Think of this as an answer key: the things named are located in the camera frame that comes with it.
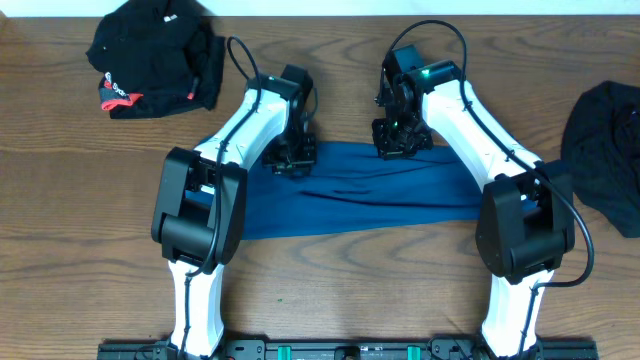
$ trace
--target white arm segment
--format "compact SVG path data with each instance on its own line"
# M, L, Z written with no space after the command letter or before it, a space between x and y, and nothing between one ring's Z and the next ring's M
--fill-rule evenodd
M498 124L482 106L468 81L465 81L465 92L476 114L491 132L512 149L517 157L535 167L534 163L540 158L515 141ZM499 174L514 176L524 172L513 161L507 161L505 153L464 110L458 80L436 86L434 91L423 95L422 117L455 150L481 191L485 184L493 182ZM537 282L549 281L552 276L553 271L541 271L527 276L518 285L511 285L506 279L492 275L489 311L482 324L482 334L497 356L517 354L531 299L531 286ZM539 291L523 351L536 342L535 323L542 300L542 289Z
M244 117L253 106L257 91L249 89L245 93L240 109L227 121L220 131L211 139L198 145L195 150L200 156L216 161L220 142ZM236 131L227 144L222 163L236 163L244 169L251 169L265 147L276 136L282 134L289 117L289 102L279 94L262 89L258 110L247 119ZM201 191L214 194L214 189L203 186ZM183 261L175 264L169 261L169 269L173 273L176 295L176 327L171 335L171 343L180 349L184 336L184 293L185 274L193 272L197 267ZM204 273L191 280L189 290L189 325L185 352L196 357L209 356L218 347L222 337L224 324L220 318L220 292L222 290L223 265L216 266L211 275Z

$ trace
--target blue fabric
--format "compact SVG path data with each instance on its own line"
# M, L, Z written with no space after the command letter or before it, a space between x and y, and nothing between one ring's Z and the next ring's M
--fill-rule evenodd
M213 200L202 192L188 197ZM319 143L310 176L276 176L260 160L251 168L243 239L476 220L481 201L473 177L449 147L384 161L370 144Z

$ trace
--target white wall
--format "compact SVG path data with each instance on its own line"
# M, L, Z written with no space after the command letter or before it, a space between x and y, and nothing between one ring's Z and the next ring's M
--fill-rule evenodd
M0 0L7 16L103 16L125 0ZM198 0L219 16L640 14L640 0Z

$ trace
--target black fabric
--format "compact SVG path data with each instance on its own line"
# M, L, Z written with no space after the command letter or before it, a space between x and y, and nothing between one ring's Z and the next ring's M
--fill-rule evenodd
M640 88L607 81L582 94L562 139L578 198L640 237Z
M127 1L102 19L87 51L93 67L111 73L120 89L144 95L132 107L112 110L114 119L213 109L224 55L224 38L189 0Z

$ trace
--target wooden table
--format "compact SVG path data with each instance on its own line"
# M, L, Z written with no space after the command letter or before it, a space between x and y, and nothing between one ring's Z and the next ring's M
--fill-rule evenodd
M604 80L640 85L637 17L446 17L470 49L469 78L490 112L545 160L559 156L578 96ZM419 18L217 18L262 70L306 66L323 140L371 142L379 64ZM87 62L98 19L9 19L0 34L0 357L90 359L104 338L173 329L166 260L149 228L163 158L216 131L245 82L226 64L218 107L114 121ZM430 60L460 59L447 31L408 36ZM640 241L579 206L595 239L589 281L547 290L542 336L593 336L604 359L640 351ZM241 244L224 281L227 329L272 338L426 338L470 333L490 275L474 223L452 222ZM576 277L584 244L557 280Z

